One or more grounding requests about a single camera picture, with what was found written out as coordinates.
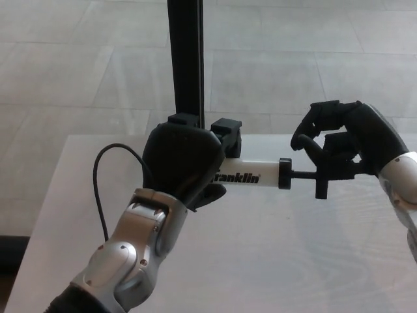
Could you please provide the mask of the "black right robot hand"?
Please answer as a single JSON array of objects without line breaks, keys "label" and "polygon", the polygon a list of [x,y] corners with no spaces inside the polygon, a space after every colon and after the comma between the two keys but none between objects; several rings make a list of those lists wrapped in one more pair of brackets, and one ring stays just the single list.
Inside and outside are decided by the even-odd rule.
[{"label": "black right robot hand", "polygon": [[296,128],[291,148],[305,150],[322,180],[378,175],[409,152],[394,127],[373,106],[356,101],[316,102]]}]

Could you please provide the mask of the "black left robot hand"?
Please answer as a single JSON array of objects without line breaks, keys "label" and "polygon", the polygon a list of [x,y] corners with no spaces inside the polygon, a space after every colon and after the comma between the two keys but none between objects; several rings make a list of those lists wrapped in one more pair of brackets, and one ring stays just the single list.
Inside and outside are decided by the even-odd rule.
[{"label": "black left robot hand", "polygon": [[196,115],[178,113],[160,123],[145,144],[143,187],[164,192],[196,211],[224,196],[214,177],[241,152],[241,121],[221,118],[206,130]]}]

